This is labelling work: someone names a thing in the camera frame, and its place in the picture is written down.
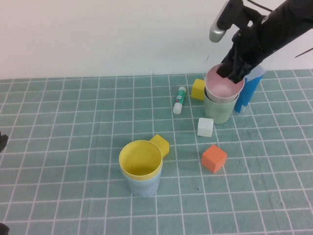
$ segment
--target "light blue cup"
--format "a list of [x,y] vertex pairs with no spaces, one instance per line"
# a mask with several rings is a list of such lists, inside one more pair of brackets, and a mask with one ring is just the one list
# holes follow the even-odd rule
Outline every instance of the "light blue cup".
[[157,192],[158,185],[160,183],[160,178],[161,178],[161,170],[158,172],[158,174],[155,175],[155,177],[149,179],[149,180],[144,180],[144,181],[139,181],[139,180],[132,180],[129,177],[127,177],[123,172],[123,175],[126,179],[126,183],[133,193],[134,196],[138,197],[150,197],[154,195]]
[[237,113],[240,113],[248,105],[265,72],[265,69],[258,65],[245,77],[245,86],[235,105]]

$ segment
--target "pink cup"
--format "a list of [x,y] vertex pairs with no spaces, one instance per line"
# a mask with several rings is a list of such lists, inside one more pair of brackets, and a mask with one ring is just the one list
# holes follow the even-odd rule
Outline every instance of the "pink cup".
[[245,80],[243,79],[235,84],[227,77],[222,78],[216,73],[219,66],[220,64],[214,66],[206,74],[205,88],[207,90],[207,96],[216,103],[230,103],[243,89]]

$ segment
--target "black cable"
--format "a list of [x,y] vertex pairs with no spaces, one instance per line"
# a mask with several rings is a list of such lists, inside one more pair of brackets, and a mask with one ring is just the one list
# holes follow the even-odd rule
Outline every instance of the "black cable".
[[247,0],[247,1],[250,2],[250,3],[252,3],[253,5],[256,5],[256,6],[260,7],[260,8],[262,8],[262,9],[266,10],[266,11],[272,12],[271,9],[269,9],[269,8],[267,8],[267,7],[265,7],[265,6],[262,6],[262,5],[260,5],[260,4],[256,3],[256,2],[254,2],[254,1],[252,1],[252,0]]
[[297,55],[295,58],[298,58],[299,56],[304,55],[304,54],[306,54],[306,53],[308,53],[308,52],[310,52],[310,51],[312,51],[312,50],[313,50],[313,48],[311,48],[311,49],[309,49],[309,50],[307,50],[307,51],[301,53],[300,55]]

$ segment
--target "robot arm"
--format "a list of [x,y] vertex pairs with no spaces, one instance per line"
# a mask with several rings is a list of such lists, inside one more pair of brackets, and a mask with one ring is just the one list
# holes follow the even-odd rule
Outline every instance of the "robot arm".
[[6,147],[8,139],[9,139],[9,137],[7,135],[2,136],[1,132],[0,132],[0,153]]
[[265,58],[313,27],[313,0],[286,0],[268,16],[244,6],[243,0],[229,0],[211,26],[210,40],[219,42],[233,24],[239,31],[217,73],[238,83]]

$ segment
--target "toy block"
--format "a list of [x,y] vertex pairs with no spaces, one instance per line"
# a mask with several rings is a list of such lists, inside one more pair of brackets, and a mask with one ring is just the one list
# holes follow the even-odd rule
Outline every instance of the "toy block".
[[202,155],[201,163],[216,173],[226,162],[227,154],[216,145],[209,147]]
[[170,143],[163,139],[160,135],[155,135],[150,142],[154,143],[161,150],[162,157],[170,152]]
[[191,97],[194,99],[204,100],[205,81],[196,79],[191,88]]
[[211,137],[213,132],[214,120],[211,118],[199,118],[198,136]]

